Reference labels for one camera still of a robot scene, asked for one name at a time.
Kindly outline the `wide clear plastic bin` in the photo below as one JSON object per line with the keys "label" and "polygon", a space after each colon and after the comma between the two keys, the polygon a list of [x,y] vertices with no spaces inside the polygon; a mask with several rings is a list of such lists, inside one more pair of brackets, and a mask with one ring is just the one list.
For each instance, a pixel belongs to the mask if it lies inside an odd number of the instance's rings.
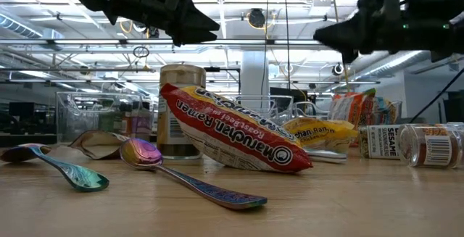
{"label": "wide clear plastic bin", "polygon": [[[300,103],[295,103],[293,106],[293,117],[313,117],[316,119],[328,120],[328,110],[318,109],[311,102],[300,102]],[[366,125],[373,125],[372,115],[370,117],[371,119]]]}

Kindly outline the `sesame seasoning jar white label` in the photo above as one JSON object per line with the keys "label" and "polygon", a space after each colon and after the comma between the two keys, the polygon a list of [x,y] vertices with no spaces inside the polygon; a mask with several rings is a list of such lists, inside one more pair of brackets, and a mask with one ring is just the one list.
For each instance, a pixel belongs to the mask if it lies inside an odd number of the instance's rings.
{"label": "sesame seasoning jar white label", "polygon": [[366,159],[400,160],[400,125],[367,125],[359,129],[359,149]]}

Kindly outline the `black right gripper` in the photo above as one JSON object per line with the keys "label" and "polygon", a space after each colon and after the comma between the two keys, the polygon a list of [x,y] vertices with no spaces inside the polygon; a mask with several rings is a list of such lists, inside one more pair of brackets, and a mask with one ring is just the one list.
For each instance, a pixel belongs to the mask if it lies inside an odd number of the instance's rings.
{"label": "black right gripper", "polygon": [[351,19],[315,31],[313,39],[341,53],[344,65],[361,54],[406,51],[400,0],[358,0],[362,19]]}

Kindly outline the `small glass spice jar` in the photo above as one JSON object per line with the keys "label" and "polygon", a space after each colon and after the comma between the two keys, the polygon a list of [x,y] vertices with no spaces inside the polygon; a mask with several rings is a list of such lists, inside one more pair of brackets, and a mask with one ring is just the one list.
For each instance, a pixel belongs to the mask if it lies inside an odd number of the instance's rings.
{"label": "small glass spice jar", "polygon": [[464,165],[464,122],[404,124],[399,157],[410,167],[455,169]]}

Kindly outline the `brown food packet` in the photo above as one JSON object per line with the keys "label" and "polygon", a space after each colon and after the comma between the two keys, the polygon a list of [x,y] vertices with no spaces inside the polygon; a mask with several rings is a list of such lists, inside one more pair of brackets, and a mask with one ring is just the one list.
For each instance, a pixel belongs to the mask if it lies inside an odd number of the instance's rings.
{"label": "brown food packet", "polygon": [[70,148],[80,150],[84,155],[94,160],[119,159],[119,148],[128,137],[103,131],[87,130],[80,134],[70,145]]}

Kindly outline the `tan lid jar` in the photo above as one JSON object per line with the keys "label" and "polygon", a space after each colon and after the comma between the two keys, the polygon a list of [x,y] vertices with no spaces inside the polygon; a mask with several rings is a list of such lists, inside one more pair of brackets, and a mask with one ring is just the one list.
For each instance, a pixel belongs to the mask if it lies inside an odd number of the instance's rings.
{"label": "tan lid jar", "polygon": [[[159,76],[159,89],[166,83],[176,87],[206,86],[206,70],[194,65],[165,65],[161,67]],[[183,134],[161,93],[158,99],[157,148],[166,159],[198,159],[202,155]]]}

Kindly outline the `blue white snack bag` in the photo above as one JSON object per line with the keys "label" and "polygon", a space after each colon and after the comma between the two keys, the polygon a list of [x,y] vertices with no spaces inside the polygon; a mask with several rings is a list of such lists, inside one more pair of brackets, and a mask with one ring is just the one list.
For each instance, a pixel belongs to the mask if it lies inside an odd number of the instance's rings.
{"label": "blue white snack bag", "polygon": [[372,113],[373,125],[393,125],[401,117],[402,101],[389,101],[376,97]]}

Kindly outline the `green lid spice jar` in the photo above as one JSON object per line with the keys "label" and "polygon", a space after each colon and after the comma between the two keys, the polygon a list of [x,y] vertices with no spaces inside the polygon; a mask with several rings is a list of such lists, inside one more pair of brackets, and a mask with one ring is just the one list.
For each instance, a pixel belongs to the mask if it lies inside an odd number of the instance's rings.
{"label": "green lid spice jar", "polygon": [[101,102],[99,113],[99,129],[112,133],[119,133],[122,125],[122,114],[113,99]]}

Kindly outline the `red roast beef ramen packet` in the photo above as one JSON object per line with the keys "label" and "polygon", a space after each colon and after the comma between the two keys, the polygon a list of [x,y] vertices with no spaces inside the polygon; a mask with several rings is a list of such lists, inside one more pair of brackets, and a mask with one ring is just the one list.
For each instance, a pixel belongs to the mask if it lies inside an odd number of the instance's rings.
{"label": "red roast beef ramen packet", "polygon": [[198,86],[167,83],[161,94],[183,134],[216,162],[281,173],[312,167],[296,136],[256,111]]}

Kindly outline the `white green ramen packet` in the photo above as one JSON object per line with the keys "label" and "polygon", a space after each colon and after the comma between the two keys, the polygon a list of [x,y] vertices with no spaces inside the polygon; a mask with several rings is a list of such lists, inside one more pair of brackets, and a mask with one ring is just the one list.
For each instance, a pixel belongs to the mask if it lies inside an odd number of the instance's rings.
{"label": "white green ramen packet", "polygon": [[345,120],[357,130],[368,124],[373,114],[376,89],[371,88],[360,93],[336,94],[328,111],[329,120]]}

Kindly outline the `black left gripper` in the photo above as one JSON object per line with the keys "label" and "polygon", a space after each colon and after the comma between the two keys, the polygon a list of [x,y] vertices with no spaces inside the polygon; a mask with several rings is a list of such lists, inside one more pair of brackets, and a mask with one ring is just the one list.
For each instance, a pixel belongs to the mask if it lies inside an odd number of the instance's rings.
{"label": "black left gripper", "polygon": [[215,41],[220,25],[195,7],[192,0],[109,0],[109,12],[118,17],[167,30],[176,20],[177,47]]}

